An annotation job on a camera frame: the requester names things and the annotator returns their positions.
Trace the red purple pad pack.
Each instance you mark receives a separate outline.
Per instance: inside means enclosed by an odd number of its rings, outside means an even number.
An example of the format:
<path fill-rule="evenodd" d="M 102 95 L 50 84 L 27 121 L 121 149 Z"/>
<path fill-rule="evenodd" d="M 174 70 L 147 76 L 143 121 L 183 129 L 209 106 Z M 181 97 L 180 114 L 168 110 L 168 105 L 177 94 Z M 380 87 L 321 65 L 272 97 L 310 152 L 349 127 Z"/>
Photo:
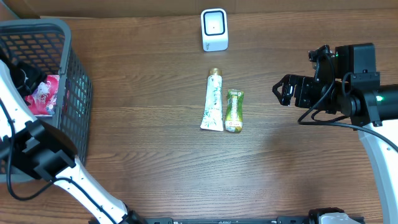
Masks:
<path fill-rule="evenodd" d="M 59 75 L 47 75 L 37 89 L 24 99 L 35 116 L 53 116 L 58 93 Z"/>

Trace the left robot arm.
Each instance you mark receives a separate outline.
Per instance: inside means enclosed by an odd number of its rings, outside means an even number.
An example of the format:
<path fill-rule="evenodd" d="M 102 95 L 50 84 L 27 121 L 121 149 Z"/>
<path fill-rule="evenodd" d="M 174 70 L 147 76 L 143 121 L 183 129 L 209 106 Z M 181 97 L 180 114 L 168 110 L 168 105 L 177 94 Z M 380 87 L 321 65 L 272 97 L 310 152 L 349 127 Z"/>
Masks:
<path fill-rule="evenodd" d="M 98 223 L 144 223 L 135 211 L 107 192 L 85 169 L 79 156 L 87 148 L 90 123 L 90 79 L 73 50 L 63 50 L 55 124 L 38 119 L 24 101 L 32 92 L 29 75 L 47 72 L 24 61 L 17 65 L 1 53 L 1 159 L 33 179 L 44 179 L 47 190 L 57 185 L 78 200 Z"/>

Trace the green snack packet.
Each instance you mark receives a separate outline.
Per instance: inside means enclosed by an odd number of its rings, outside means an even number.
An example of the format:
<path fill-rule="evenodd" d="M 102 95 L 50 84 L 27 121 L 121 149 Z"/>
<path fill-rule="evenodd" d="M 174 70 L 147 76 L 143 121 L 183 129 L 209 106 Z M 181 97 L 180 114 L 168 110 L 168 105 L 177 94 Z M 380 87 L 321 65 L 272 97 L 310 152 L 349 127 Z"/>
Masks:
<path fill-rule="evenodd" d="M 240 133 L 243 129 L 243 99 L 243 91 L 228 90 L 224 126 L 229 132 Z"/>

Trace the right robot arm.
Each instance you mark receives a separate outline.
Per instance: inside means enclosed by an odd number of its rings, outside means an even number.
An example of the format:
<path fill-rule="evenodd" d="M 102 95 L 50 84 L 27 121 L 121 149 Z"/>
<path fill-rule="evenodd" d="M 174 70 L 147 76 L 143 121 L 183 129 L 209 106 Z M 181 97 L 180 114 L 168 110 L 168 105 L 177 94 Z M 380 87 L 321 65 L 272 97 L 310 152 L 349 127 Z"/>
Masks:
<path fill-rule="evenodd" d="M 298 123 L 358 132 L 373 169 L 384 223 L 397 223 L 397 85 L 382 85 L 372 43 L 323 45 L 308 53 L 313 77 L 285 75 L 272 92 L 305 108 Z"/>

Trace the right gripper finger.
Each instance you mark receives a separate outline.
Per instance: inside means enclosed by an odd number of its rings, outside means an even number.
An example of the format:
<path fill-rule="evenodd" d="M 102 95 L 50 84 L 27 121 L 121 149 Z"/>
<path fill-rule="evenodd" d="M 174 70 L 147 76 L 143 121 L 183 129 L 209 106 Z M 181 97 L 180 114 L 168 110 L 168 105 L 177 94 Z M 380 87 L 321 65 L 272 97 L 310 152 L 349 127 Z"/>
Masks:
<path fill-rule="evenodd" d="M 291 76 L 291 74 L 286 74 L 285 76 L 283 76 L 283 78 L 282 78 L 279 82 L 277 82 L 277 83 L 272 87 L 272 89 L 273 89 L 273 90 L 277 90 L 279 87 L 282 87 L 282 86 L 284 86 L 284 85 L 289 84 L 289 83 L 290 83 L 290 76 Z"/>
<path fill-rule="evenodd" d="M 277 97 L 279 103 L 282 106 L 289 106 L 291 102 L 292 95 L 290 94 L 290 90 L 283 90 L 279 92 L 277 89 L 272 90 L 273 94 Z"/>

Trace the teal wipes packet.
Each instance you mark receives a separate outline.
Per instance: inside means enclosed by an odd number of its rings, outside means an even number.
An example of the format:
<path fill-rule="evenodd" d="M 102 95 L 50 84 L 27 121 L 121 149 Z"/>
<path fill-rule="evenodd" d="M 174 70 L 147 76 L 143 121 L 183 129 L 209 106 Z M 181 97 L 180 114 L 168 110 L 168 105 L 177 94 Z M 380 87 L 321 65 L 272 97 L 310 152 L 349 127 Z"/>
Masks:
<path fill-rule="evenodd" d="M 86 84 L 82 78 L 79 78 L 77 87 L 75 88 L 76 94 L 76 107 L 82 115 L 85 115 L 87 112 L 87 96 L 86 96 Z"/>

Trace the white tube gold cap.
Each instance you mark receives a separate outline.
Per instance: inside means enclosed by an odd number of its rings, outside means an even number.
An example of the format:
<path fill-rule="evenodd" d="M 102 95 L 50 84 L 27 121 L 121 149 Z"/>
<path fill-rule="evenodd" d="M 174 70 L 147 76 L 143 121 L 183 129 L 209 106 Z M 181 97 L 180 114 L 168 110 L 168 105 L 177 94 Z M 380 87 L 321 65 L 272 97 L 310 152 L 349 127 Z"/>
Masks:
<path fill-rule="evenodd" d="M 212 131 L 223 131 L 222 113 L 222 71 L 219 68 L 209 70 L 205 109 L 200 128 Z"/>

